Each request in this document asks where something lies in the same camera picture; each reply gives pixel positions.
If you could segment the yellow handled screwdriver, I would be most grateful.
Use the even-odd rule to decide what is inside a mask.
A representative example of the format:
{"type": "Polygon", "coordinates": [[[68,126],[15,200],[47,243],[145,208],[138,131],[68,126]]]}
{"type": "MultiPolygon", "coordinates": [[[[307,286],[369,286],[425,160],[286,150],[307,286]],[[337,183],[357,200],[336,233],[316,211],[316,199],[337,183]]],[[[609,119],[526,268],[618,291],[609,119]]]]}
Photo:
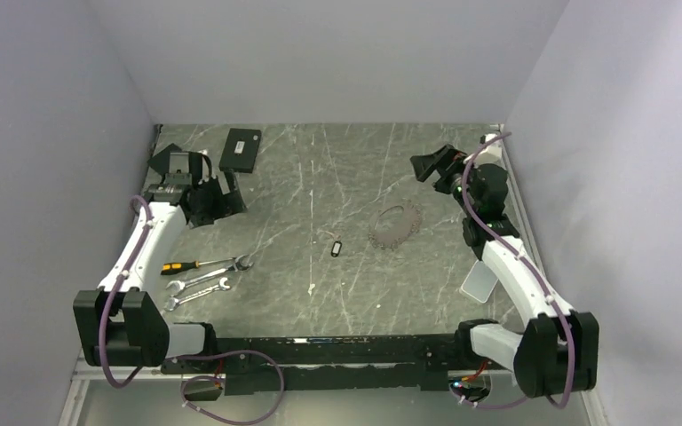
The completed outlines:
{"type": "Polygon", "coordinates": [[[188,272],[196,269],[201,269],[204,266],[217,265],[217,264],[232,264],[237,260],[236,257],[230,257],[222,260],[210,260],[210,261],[188,261],[188,262],[170,262],[163,265],[161,269],[162,276],[173,276],[182,272],[188,272]]]}

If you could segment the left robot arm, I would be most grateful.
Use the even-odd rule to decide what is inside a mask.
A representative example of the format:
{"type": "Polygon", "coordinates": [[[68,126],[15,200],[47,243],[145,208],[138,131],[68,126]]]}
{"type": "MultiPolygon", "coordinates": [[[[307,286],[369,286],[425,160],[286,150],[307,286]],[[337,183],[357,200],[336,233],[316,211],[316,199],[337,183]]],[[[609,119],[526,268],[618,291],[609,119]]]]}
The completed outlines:
{"type": "Polygon", "coordinates": [[[220,357],[211,325],[170,323],[150,293],[187,227],[212,225],[246,206],[235,173],[221,170],[223,188],[205,154],[169,145],[147,165],[160,179],[132,197],[137,219],[122,254],[96,289],[73,302],[81,348],[95,367],[158,367],[185,355],[193,370],[206,373],[220,357]]]}

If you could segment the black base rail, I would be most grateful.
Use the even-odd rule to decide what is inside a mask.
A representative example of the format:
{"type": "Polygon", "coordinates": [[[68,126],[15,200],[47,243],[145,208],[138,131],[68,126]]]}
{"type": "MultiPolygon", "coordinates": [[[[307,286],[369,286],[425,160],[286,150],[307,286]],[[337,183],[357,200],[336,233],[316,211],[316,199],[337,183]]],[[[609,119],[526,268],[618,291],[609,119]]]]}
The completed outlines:
{"type": "Polygon", "coordinates": [[[448,382],[494,362],[455,334],[216,338],[195,356],[165,360],[165,375],[218,374],[228,396],[262,391],[417,388],[448,382]]]}

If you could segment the aluminium frame rail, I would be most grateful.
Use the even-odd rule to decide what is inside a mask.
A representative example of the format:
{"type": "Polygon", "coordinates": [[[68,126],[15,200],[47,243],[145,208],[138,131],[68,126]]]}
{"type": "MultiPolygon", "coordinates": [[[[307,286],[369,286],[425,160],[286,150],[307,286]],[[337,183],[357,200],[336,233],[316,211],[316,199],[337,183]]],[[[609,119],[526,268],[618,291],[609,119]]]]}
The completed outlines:
{"type": "MultiPolygon", "coordinates": [[[[133,367],[110,367],[111,373],[115,375],[115,379],[119,382],[132,373],[133,370],[133,367]]],[[[136,379],[135,382],[143,379],[161,379],[163,374],[159,367],[143,367],[134,378],[136,379]]],[[[105,383],[106,381],[102,368],[92,367],[87,364],[83,352],[80,351],[71,376],[68,394],[58,425],[78,425],[90,385],[94,382],[105,383]]]]}

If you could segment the black key tag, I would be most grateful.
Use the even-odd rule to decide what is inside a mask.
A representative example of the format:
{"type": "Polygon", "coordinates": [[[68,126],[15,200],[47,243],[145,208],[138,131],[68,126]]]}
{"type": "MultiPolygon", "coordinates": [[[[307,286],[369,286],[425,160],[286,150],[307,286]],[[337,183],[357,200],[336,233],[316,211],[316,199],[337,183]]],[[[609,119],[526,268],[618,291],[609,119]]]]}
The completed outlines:
{"type": "Polygon", "coordinates": [[[341,241],[334,241],[331,247],[330,255],[332,257],[338,257],[342,247],[343,243],[341,241]]]}

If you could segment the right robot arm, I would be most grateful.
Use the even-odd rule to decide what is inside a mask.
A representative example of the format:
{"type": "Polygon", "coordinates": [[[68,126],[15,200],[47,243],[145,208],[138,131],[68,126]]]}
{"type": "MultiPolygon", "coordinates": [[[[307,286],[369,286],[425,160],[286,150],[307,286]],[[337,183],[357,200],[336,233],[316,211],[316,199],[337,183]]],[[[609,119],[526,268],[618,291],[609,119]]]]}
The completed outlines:
{"type": "Polygon", "coordinates": [[[463,288],[502,284],[519,313],[524,330],[512,332],[491,319],[467,320],[455,333],[459,365],[475,368],[493,361],[511,371],[528,398],[562,400],[597,384],[599,323],[579,312],[552,287],[528,255],[518,229],[505,212],[508,172],[500,165],[479,163],[451,145],[410,159],[416,180],[438,175],[433,189],[452,196],[462,208],[465,244],[477,258],[463,288]]]}

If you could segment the black box with label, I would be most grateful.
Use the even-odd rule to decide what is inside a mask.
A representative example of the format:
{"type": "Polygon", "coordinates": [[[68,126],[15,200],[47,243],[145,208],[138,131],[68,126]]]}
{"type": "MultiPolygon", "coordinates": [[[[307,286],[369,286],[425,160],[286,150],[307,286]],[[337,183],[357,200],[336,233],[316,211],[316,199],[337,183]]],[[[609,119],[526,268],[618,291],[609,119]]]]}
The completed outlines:
{"type": "Polygon", "coordinates": [[[262,131],[231,128],[226,137],[218,168],[223,171],[252,173],[258,157],[262,131]]]}

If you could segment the large beaded keyring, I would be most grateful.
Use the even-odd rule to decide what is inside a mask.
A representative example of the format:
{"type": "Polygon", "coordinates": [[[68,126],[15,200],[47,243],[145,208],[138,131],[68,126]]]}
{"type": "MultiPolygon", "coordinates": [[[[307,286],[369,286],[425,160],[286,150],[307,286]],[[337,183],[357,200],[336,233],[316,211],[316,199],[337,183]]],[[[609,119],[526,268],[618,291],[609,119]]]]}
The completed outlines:
{"type": "Polygon", "coordinates": [[[396,249],[413,234],[422,223],[420,206],[408,199],[385,204],[369,219],[368,239],[378,249],[396,249]],[[401,217],[387,229],[378,229],[377,223],[387,212],[400,209],[401,217]]]}

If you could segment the translucent plastic card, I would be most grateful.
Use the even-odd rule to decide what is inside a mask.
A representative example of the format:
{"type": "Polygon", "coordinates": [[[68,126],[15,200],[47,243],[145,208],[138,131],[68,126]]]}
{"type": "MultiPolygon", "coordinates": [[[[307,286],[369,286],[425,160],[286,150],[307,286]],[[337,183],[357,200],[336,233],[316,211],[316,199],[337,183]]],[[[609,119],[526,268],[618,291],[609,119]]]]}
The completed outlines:
{"type": "Polygon", "coordinates": [[[493,271],[484,262],[478,261],[467,274],[459,292],[477,303],[484,304],[492,295],[498,282],[493,271]]]}

